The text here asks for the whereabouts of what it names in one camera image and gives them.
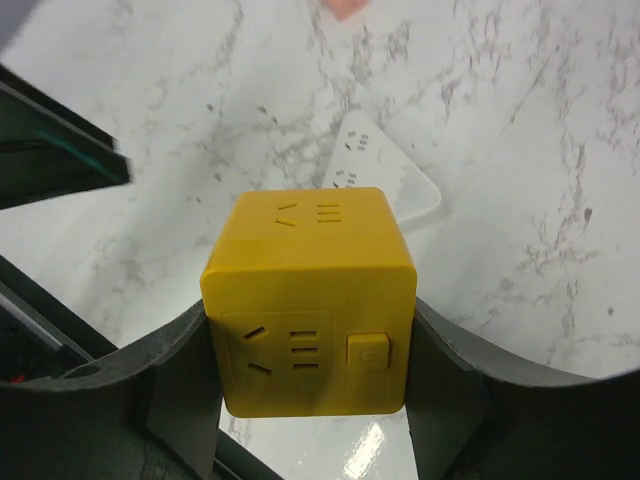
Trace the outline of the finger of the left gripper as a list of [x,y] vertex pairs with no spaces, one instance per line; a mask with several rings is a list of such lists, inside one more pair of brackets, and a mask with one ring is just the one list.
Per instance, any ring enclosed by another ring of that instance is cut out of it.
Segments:
[[1,68],[1,208],[128,184],[128,159],[97,126]]

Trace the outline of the yellow cube socket adapter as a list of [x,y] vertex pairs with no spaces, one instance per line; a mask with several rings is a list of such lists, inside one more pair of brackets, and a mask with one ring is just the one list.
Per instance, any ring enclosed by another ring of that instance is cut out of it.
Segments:
[[240,195],[200,279],[228,411],[400,410],[416,286],[381,190]]

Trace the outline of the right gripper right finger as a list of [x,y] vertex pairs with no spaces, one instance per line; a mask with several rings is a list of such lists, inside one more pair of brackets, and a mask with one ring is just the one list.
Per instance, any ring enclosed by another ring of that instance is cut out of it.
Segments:
[[636,479],[639,373],[590,379],[515,355],[423,301],[405,407],[421,479]]

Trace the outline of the pink plug adapter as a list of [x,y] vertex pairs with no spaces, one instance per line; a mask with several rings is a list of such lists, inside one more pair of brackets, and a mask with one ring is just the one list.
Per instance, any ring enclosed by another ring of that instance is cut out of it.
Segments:
[[369,0],[323,0],[322,3],[338,21],[344,21],[363,10]]

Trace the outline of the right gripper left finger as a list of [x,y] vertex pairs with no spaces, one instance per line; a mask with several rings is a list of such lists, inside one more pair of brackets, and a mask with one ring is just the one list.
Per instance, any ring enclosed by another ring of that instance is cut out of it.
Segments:
[[202,303],[59,378],[1,385],[4,479],[210,479],[222,388]]

